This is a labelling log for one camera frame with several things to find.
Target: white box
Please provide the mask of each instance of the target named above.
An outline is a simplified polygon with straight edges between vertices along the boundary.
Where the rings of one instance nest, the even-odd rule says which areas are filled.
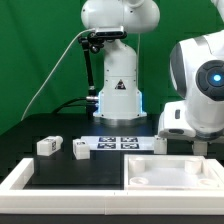
[[[73,152],[77,160],[90,159],[90,147],[84,140],[73,140]]]

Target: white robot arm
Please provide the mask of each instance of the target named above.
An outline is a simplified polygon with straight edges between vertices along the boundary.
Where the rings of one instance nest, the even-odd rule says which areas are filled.
[[[127,33],[143,33],[157,27],[160,14],[152,0],[88,0],[81,17],[88,29],[123,26]]]
[[[159,135],[169,133],[209,141],[224,129],[224,31],[179,42],[171,52],[170,73],[185,100],[167,103]]]
[[[121,32],[143,33],[159,22],[159,9],[152,0],[88,0],[82,8],[86,28],[110,36]],[[136,86],[135,51],[119,39],[104,41],[104,87],[99,93],[95,121],[109,125],[132,125],[146,118],[142,96]]]
[[[219,14],[224,21],[224,0],[211,0],[211,2],[217,7]]]

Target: white block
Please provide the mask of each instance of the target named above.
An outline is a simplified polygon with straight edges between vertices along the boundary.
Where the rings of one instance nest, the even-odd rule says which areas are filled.
[[[90,159],[90,147],[81,139],[73,140],[73,153],[77,160]]]
[[[61,149],[63,138],[60,136],[49,136],[37,142],[37,155],[50,156],[54,152]]]
[[[208,143],[201,141],[194,141],[192,149],[195,156],[206,156],[208,151]]]
[[[154,154],[167,154],[167,139],[160,138],[157,135],[154,137]]]

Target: white plastic surface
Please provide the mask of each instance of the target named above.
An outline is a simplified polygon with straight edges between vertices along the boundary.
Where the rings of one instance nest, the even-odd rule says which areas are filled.
[[[90,150],[149,150],[153,151],[153,137],[139,136],[82,136]]]
[[[22,160],[12,171],[15,179],[21,178],[21,173],[30,172],[27,162],[27,159]],[[207,162],[210,172],[224,180],[223,167],[216,160]],[[5,183],[12,183],[11,178],[9,175],[0,185],[0,213],[224,215],[223,189],[11,190],[11,187],[4,187]]]
[[[23,189],[33,173],[33,159],[23,159],[8,175],[8,177],[1,183],[0,192]]]

